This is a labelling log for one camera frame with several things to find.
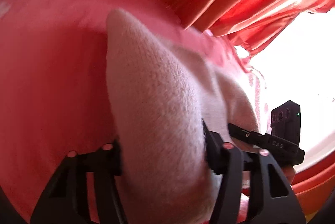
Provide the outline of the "cream fuzzy baby sweater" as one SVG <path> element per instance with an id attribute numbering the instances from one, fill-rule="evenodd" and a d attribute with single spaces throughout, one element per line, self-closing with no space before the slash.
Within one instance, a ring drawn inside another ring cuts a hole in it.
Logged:
<path id="1" fill-rule="evenodd" d="M 221 177 L 205 160 L 203 127 L 229 141 L 227 125 L 258 130 L 245 91 L 200 54 L 154 35 L 123 10 L 107 18 L 107 89 L 130 223 L 202 223 Z"/>

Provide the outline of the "pink fleece blanket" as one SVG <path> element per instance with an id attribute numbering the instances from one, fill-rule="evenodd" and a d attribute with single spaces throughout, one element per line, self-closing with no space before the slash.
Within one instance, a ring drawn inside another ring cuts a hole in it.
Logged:
<path id="1" fill-rule="evenodd" d="M 68 152 L 119 141 L 106 80 L 114 10 L 230 73 L 247 95 L 232 43 L 180 28 L 153 0 L 1 0 L 1 187 L 26 221 Z"/>

